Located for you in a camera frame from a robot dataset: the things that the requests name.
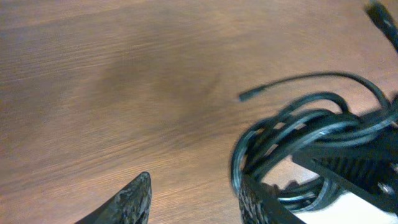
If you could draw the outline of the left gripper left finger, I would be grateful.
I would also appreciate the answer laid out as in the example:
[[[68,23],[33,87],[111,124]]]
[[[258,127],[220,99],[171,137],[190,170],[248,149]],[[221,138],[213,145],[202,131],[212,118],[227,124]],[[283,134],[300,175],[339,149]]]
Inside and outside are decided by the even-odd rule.
[[[150,174],[141,172],[104,204],[76,223],[147,224],[151,200]]]

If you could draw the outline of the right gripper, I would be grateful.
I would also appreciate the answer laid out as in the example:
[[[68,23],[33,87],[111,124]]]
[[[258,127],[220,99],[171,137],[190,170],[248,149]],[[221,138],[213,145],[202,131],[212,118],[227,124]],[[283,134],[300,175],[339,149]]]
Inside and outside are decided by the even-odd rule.
[[[360,146],[309,147],[296,152],[292,160],[377,208],[397,213],[396,128],[387,128],[379,137]]]

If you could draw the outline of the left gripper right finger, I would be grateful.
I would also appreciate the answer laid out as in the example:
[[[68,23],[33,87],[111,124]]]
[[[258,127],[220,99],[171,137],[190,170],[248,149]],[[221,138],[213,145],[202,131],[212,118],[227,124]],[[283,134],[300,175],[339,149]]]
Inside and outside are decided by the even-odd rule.
[[[238,194],[239,209],[244,224],[305,224],[288,211],[269,191],[245,175]]]

